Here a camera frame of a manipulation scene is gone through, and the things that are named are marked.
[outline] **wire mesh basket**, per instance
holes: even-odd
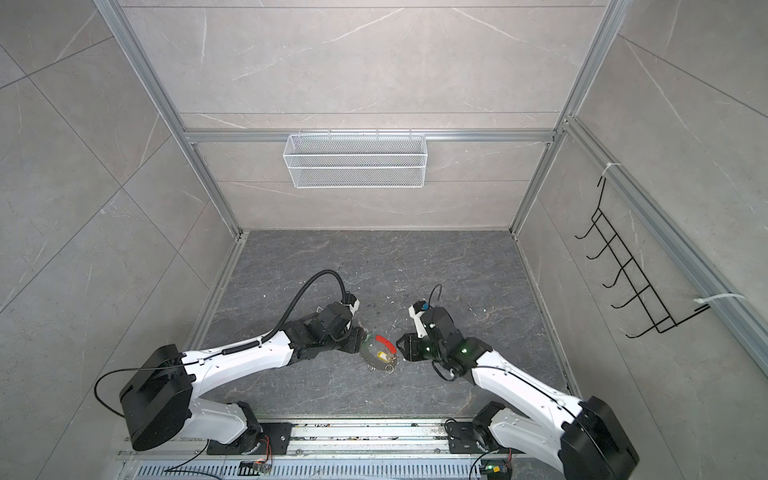
[[[422,134],[293,134],[283,158],[296,188],[423,187]]]

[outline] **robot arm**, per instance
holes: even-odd
[[[431,360],[443,379],[464,377],[524,414],[491,402],[472,423],[478,446],[487,452],[507,447],[528,453],[567,480],[629,478],[639,458],[607,404],[595,397],[583,402],[547,386],[487,343],[465,338],[445,308],[418,302],[409,313],[416,333],[397,341],[406,360]]]
[[[366,336],[361,327],[352,325],[358,307],[357,298],[344,292],[343,303],[331,303],[291,322],[281,320],[262,336],[184,353],[175,345],[157,349],[120,392],[134,449],[148,450],[174,437],[186,437],[211,439],[209,452],[252,451],[262,429],[250,406],[200,396],[251,373],[313,359],[328,350],[357,353]]]

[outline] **black wire rack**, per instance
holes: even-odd
[[[587,258],[589,260],[596,260],[598,257],[600,257],[600,255],[602,255],[607,250],[611,252],[611,255],[613,255],[613,258],[616,260],[616,263],[619,266],[619,271],[618,273],[616,273],[616,278],[614,278],[613,283],[611,283],[611,285],[606,285],[605,283],[603,283],[603,286],[605,288],[613,288],[614,286],[616,286],[619,278],[621,277],[621,274],[623,273],[624,276],[627,278],[627,282],[629,282],[630,286],[632,287],[632,290],[634,291],[634,295],[629,300],[627,300],[621,305],[611,305],[611,306],[615,309],[624,308],[627,305],[629,305],[633,300],[637,299],[640,302],[640,304],[643,306],[643,310],[645,310],[645,313],[648,315],[651,325],[645,330],[643,330],[642,332],[638,333],[637,335],[627,334],[627,338],[631,338],[631,339],[639,338],[653,329],[655,329],[659,333],[664,333],[694,318],[699,313],[702,313],[708,310],[710,308],[709,305],[702,305],[696,308],[691,315],[687,316],[682,320],[675,320],[674,317],[672,317],[672,314],[670,313],[667,306],[664,304],[664,301],[661,299],[661,297],[659,297],[659,294],[657,293],[656,289],[650,283],[650,280],[648,279],[645,272],[643,271],[643,267],[637,262],[637,260],[635,260],[631,250],[627,248],[627,244],[624,243],[624,240],[619,236],[613,224],[605,216],[605,213],[601,209],[601,204],[603,201],[603,193],[605,192],[605,177],[601,177],[600,180],[598,181],[598,188],[600,188],[600,198],[598,200],[598,207],[594,210],[594,213],[590,217],[592,225],[589,227],[589,230],[587,230],[587,233],[585,233],[581,237],[576,235],[576,238],[578,238],[579,240],[583,240],[584,238],[587,237],[587,235],[591,233],[592,230],[597,231],[600,234],[600,237],[602,238],[603,242],[605,243],[605,246],[603,247],[602,250],[600,250],[600,252],[597,255],[595,255],[594,257],[590,257],[589,255],[587,255]],[[606,228],[605,226],[601,228],[598,225],[598,221],[601,219],[604,220],[604,223],[605,225],[607,225],[607,227],[610,227],[610,231],[608,231],[608,228]],[[620,243],[621,246],[624,248],[624,250],[627,251],[629,260],[626,260],[624,262],[619,260],[619,256],[616,254],[616,250],[614,249],[613,246],[611,246],[612,243],[615,245],[617,242]],[[630,267],[633,267],[638,272],[640,272],[640,275],[642,276],[642,280],[638,282],[639,285],[636,285],[636,282],[632,281],[632,279],[630,278],[630,275],[627,272],[627,269]],[[645,292],[648,292],[648,293],[646,294],[647,295],[646,298],[643,298],[643,293]],[[655,298],[658,301],[658,305],[660,306],[660,314],[656,316],[660,316],[662,318],[658,321],[654,319],[654,315],[652,315],[649,310],[648,303],[649,303],[649,300],[653,298]]]

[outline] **gray marble floor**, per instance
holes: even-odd
[[[442,283],[439,304],[465,336],[557,389],[564,377],[512,238],[500,231],[254,231],[204,342],[218,346],[269,330],[303,281],[337,269],[361,303],[360,325],[395,342],[415,331],[407,307]],[[336,301],[331,276],[315,282],[291,318]],[[441,380],[428,362],[400,359],[370,372],[359,355],[314,360],[230,382],[207,398],[249,402],[260,417],[472,416],[494,395]]]

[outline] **black wire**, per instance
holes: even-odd
[[[443,427],[443,429],[445,430],[445,434],[448,436],[448,440],[453,440],[453,439],[455,439],[455,438],[456,438],[455,436],[453,436],[453,435],[451,435],[450,433],[448,433],[448,424],[449,424],[449,423],[456,423],[456,422],[457,422],[457,421],[456,421],[456,419],[446,419],[446,420],[445,420],[445,421],[442,423],[442,427]]]
[[[440,300],[440,296],[442,295],[442,283],[438,283],[432,289],[432,292],[429,294],[429,300],[427,300],[427,306],[429,306],[430,308],[432,307],[432,294],[435,292],[435,290],[437,290],[437,287],[440,287],[440,291],[437,292],[437,299],[435,299],[435,301]]]
[[[299,292],[296,294],[293,300],[291,300],[291,303],[286,309],[283,316],[280,317],[280,321],[277,322],[277,325],[275,325],[274,328],[272,328],[269,333],[261,337],[261,340],[254,340],[253,342],[248,342],[248,343],[244,343],[243,345],[233,346],[229,349],[224,349],[221,351],[221,354],[231,355],[233,353],[243,352],[245,350],[252,349],[254,346],[259,346],[262,343],[269,342],[270,339],[272,339],[272,337],[277,335],[277,333],[280,331],[280,327],[283,326],[286,320],[288,320],[288,316],[290,315],[291,312],[293,312],[293,308],[299,302],[299,299],[304,294],[304,292],[306,292],[306,289],[310,288],[310,285],[312,285],[315,280],[319,279],[321,276],[326,274],[333,275],[336,278],[336,280],[338,280],[339,286],[341,287],[341,301],[342,303],[344,303],[344,299],[346,297],[346,290],[344,290],[344,280],[342,280],[339,273],[336,272],[335,270],[321,270],[315,273],[314,275],[312,275],[312,277],[301,286],[301,289],[299,289]]]
[[[221,478],[219,475],[214,475],[213,473],[199,472],[199,471],[197,471],[197,470],[184,470],[184,469],[181,469],[181,470],[173,470],[172,472],[180,472],[180,473],[196,473],[196,474],[198,474],[198,475],[205,475],[205,476],[207,476],[207,477],[215,478],[216,480],[224,480],[224,479],[223,479],[223,478]]]
[[[223,480],[223,478],[221,478],[220,476],[214,475],[212,473],[199,472],[198,470],[179,469],[179,467],[183,467],[187,463],[192,462],[194,459],[199,457],[200,454],[202,454],[203,452],[205,452],[208,449],[208,445],[210,445],[210,440],[208,440],[205,443],[205,446],[198,453],[196,453],[194,457],[190,458],[189,460],[187,460],[184,463],[180,463],[179,465],[176,465],[175,467],[166,468],[165,470],[163,470],[163,473],[168,473],[168,472],[196,473],[198,475],[206,475],[206,476],[211,477],[211,478],[216,478],[217,480]]]
[[[119,372],[138,372],[140,370],[179,369],[179,368],[182,368],[182,367],[187,366],[187,365],[196,365],[196,364],[197,364],[197,362],[192,362],[192,363],[182,363],[181,365],[172,365],[172,366],[155,366],[155,367],[145,367],[145,368],[142,367],[142,368],[138,368],[138,369],[117,369],[117,370],[112,370],[111,372],[106,372],[104,375],[100,376],[98,378],[98,380],[96,380],[96,383],[94,383],[94,397],[96,397],[96,400],[104,408],[106,408],[107,410],[109,410],[110,412],[114,413],[115,415],[117,415],[119,417],[125,418],[125,415],[123,415],[122,413],[118,412],[117,410],[113,409],[112,407],[110,407],[109,405],[104,403],[104,400],[102,400],[101,397],[99,397],[99,395],[98,395],[98,384],[101,382],[101,380],[104,379],[104,377],[112,375],[113,373],[119,373]]]
[[[576,418],[576,415],[574,415],[574,414],[573,414],[573,412],[572,412],[571,410],[568,410],[568,409],[566,409],[564,406],[560,405],[560,404],[558,403],[558,401],[557,401],[557,400],[553,399],[553,398],[552,398],[552,397],[551,397],[549,394],[547,394],[547,393],[546,393],[544,390],[542,390],[542,389],[538,388],[536,385],[533,385],[533,384],[532,384],[532,383],[530,383],[528,380],[526,380],[526,379],[522,378],[520,375],[517,375],[517,374],[515,374],[515,373],[513,373],[513,372],[510,372],[510,371],[509,371],[509,370],[507,370],[507,369],[503,369],[503,368],[500,368],[500,367],[497,367],[497,366],[490,366],[490,365],[478,365],[478,366],[476,366],[476,367],[473,367],[473,368],[476,368],[476,369],[493,369],[493,370],[501,370],[501,371],[502,371],[502,372],[504,372],[504,373],[508,373],[509,375],[512,375],[512,376],[516,377],[518,380],[522,380],[524,383],[527,383],[527,384],[528,384],[528,386],[532,387],[533,389],[536,389],[536,390],[538,390],[538,391],[539,391],[539,393],[541,393],[543,396],[547,397],[547,398],[548,398],[548,399],[550,399],[552,402],[554,402],[554,403],[555,403],[555,405],[557,405],[557,406],[558,406],[558,408],[565,410],[565,411],[566,411],[566,412],[567,412],[567,413],[568,413],[570,416],[572,416],[572,417],[574,418],[574,422],[576,423],[576,425],[578,425],[578,426],[579,426],[579,428],[581,428],[581,431],[582,431],[582,432],[584,432],[584,433],[587,435],[587,437],[588,437],[588,438],[589,438],[589,439],[592,441],[592,445],[594,445],[594,447],[595,447],[595,448],[598,450],[598,453],[600,454],[600,457],[602,457],[602,458],[603,458],[603,461],[605,462],[605,466],[607,466],[607,467],[608,467],[608,470],[610,470],[610,471],[611,471],[611,475],[613,475],[613,476],[614,476],[614,478],[616,478],[616,477],[617,477],[617,476],[616,476],[616,474],[614,473],[614,470],[611,468],[611,465],[608,463],[608,459],[607,459],[607,458],[605,458],[605,454],[604,454],[604,453],[603,453],[603,451],[601,450],[601,448],[600,448],[600,446],[598,445],[598,443],[597,443],[597,442],[596,442],[596,441],[595,441],[595,440],[592,438],[592,435],[590,435],[590,433],[589,433],[589,431],[586,429],[586,427],[584,427],[584,425],[582,425],[582,423],[578,421],[578,419]]]
[[[203,448],[202,448],[202,449],[201,449],[201,450],[200,450],[198,453],[196,453],[196,454],[194,455],[194,457],[190,458],[189,460],[187,460],[187,461],[186,461],[186,462],[184,462],[184,463],[180,463],[179,465],[176,465],[175,467],[166,468],[166,469],[164,470],[164,472],[172,472],[173,470],[176,470],[177,468],[179,468],[179,467],[183,467],[183,466],[185,466],[187,463],[189,463],[189,462],[192,462],[194,459],[196,459],[197,457],[199,457],[200,455],[202,455],[202,453],[203,453],[205,450],[208,450],[208,446],[209,446],[209,445],[210,445],[210,440],[208,440],[207,442],[205,442],[205,446],[204,446],[204,447],[203,447]]]
[[[331,337],[331,339],[334,342],[341,342],[342,340],[347,339],[350,335],[352,335],[352,327],[351,326],[346,331],[346,333],[344,335],[341,335],[339,338],[336,338],[335,336],[331,335],[330,333],[328,334],[328,336]]]
[[[453,370],[449,370],[449,372],[450,372],[450,373],[451,373],[451,375],[453,375],[453,376],[452,376],[451,378],[449,378],[449,379],[445,378],[445,377],[442,375],[442,373],[440,373],[440,370],[437,370],[437,363],[438,363],[438,360],[433,360],[433,361],[432,361],[432,368],[435,370],[435,373],[437,373],[437,374],[438,374],[438,376],[439,376],[441,379],[445,380],[446,382],[454,382],[454,381],[455,381],[455,380],[458,378],[458,377],[457,377],[457,375],[456,375],[456,374],[453,372]]]
[[[474,470],[475,469],[475,465],[477,465],[477,463],[480,462],[480,458],[483,458],[483,457],[485,457],[488,454],[496,453],[496,452],[498,452],[498,449],[490,451],[490,452],[486,452],[486,453],[480,455],[478,458],[475,458],[475,461],[472,463],[472,466],[469,467],[469,477],[468,477],[469,480],[472,480],[472,470]]]

